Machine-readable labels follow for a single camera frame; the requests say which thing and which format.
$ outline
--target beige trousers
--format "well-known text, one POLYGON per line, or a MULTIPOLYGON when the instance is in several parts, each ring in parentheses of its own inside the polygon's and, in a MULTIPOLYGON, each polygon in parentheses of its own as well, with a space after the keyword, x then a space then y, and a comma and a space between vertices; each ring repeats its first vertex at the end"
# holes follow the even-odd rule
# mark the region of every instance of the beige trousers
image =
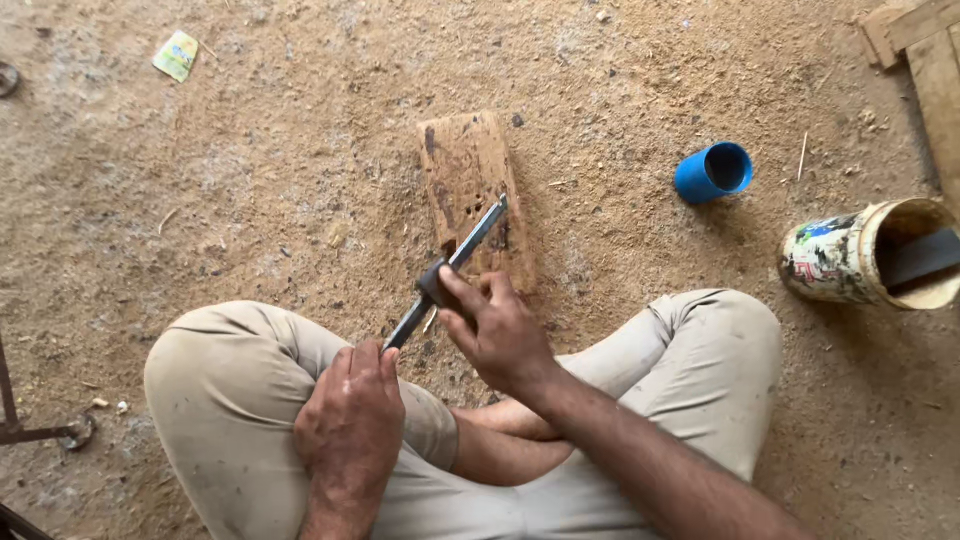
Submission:
MULTIPOLYGON (((147 360, 147 399, 177 477, 216 540, 294 540, 307 476, 293 424, 347 342, 254 302, 187 313, 147 360)), ((558 361, 750 480, 780 376, 777 319, 730 290, 656 300, 613 335, 558 361)), ((404 382, 404 444, 374 538, 655 538, 580 452, 519 487, 448 473, 446 407, 404 382)))

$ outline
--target forearm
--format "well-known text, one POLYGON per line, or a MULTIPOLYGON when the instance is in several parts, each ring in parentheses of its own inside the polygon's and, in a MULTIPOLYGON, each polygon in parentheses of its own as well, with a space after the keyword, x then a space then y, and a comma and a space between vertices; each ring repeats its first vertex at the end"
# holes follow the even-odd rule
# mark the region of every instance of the forearm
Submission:
POLYGON ((370 537, 380 497, 335 503, 312 482, 300 540, 363 540, 370 537))
POLYGON ((812 538, 749 485, 566 371, 517 397, 587 453, 670 538, 812 538))

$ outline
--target man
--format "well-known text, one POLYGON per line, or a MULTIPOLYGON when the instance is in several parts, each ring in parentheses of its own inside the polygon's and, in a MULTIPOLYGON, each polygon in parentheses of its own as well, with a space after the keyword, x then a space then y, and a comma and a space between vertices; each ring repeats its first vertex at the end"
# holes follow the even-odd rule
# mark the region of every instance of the man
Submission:
POLYGON ((663 297, 554 358, 506 275, 441 279, 478 330, 440 321, 513 400, 447 409, 397 380, 397 350, 252 302, 188 313, 157 341, 147 399, 216 540, 812 538, 746 483, 780 375, 763 304, 663 297))

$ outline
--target ground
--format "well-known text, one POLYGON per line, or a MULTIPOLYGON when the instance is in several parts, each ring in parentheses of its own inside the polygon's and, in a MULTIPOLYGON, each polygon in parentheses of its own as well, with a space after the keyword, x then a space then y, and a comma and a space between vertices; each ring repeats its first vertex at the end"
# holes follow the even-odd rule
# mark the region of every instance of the ground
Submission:
MULTIPOLYGON (((79 453, 4 449, 0 501, 62 538, 208 538, 144 401, 152 344, 187 310, 235 299, 348 340, 390 330, 437 248, 414 126, 490 109, 509 126, 531 304, 558 352, 662 294, 753 294, 785 335, 756 486, 824 537, 955 537, 957 309, 815 305, 775 270, 804 221, 939 196, 908 70, 876 72, 856 40, 877 5, 3 3, 0 61, 23 78, 0 101, 13 384, 33 427, 110 407, 91 409, 100 430, 79 453), (209 48, 183 85, 150 64, 178 29, 209 48), (719 140, 751 153, 753 183, 684 204, 676 164, 719 140)), ((400 371, 451 404, 492 395, 441 329, 400 371)))

